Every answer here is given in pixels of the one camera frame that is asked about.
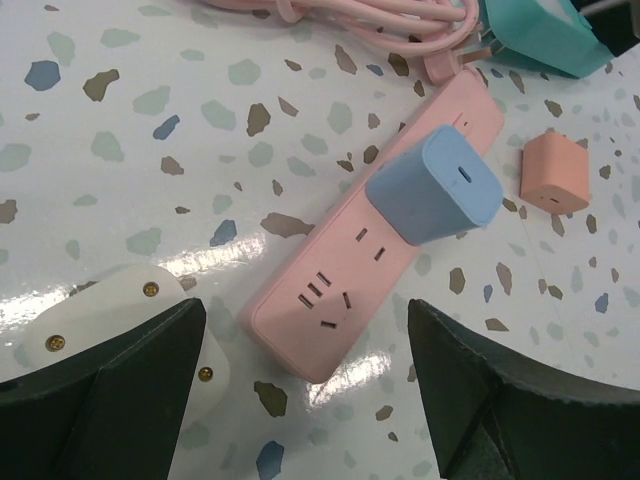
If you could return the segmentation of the pink power strip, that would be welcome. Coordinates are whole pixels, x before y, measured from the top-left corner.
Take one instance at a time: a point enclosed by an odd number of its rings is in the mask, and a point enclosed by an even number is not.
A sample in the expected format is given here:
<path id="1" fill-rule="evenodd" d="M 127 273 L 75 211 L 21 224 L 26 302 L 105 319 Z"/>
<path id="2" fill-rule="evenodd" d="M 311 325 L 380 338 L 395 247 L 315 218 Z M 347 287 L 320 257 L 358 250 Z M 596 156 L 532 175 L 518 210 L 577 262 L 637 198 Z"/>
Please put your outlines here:
<path id="1" fill-rule="evenodd" d="M 423 245 L 408 244 L 385 220 L 367 181 L 441 126 L 455 127 L 484 160 L 503 125 L 474 74 L 440 87 L 253 295 L 239 316 L 246 332 L 291 374 L 327 381 Z"/>

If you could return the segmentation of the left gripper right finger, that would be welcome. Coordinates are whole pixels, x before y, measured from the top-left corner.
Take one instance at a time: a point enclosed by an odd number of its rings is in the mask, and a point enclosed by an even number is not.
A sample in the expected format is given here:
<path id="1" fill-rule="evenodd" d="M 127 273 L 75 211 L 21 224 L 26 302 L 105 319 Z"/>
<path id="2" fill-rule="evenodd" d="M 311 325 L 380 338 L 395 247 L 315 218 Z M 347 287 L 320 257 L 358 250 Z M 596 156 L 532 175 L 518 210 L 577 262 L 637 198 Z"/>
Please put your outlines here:
<path id="1" fill-rule="evenodd" d="M 440 478 L 638 478 L 638 391 L 540 363 L 423 300 L 408 334 Z"/>

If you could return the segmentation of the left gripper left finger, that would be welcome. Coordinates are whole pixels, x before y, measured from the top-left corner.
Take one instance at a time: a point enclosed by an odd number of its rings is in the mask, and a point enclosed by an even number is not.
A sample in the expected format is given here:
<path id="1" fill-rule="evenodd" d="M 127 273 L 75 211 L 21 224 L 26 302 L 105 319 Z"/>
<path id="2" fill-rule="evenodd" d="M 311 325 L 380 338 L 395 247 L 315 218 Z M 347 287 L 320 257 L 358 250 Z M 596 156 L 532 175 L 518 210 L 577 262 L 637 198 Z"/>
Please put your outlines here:
<path id="1" fill-rule="evenodd" d="M 188 298 L 1 385 L 4 479 L 165 479 L 206 328 Z"/>

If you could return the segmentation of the white square plug adapter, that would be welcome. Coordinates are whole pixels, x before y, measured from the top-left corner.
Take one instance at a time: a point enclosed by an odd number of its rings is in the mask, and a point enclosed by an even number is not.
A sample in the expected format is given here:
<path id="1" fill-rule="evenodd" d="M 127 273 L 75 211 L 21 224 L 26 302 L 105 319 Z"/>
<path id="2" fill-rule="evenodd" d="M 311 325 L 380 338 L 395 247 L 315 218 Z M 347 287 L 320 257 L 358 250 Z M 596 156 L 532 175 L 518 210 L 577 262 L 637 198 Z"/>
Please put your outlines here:
<path id="1" fill-rule="evenodd" d="M 166 269 L 127 266 L 42 312 L 26 327 L 19 347 L 30 367 L 44 368 L 124 334 L 186 298 Z M 227 357 L 206 329 L 182 430 L 220 402 L 229 381 Z"/>

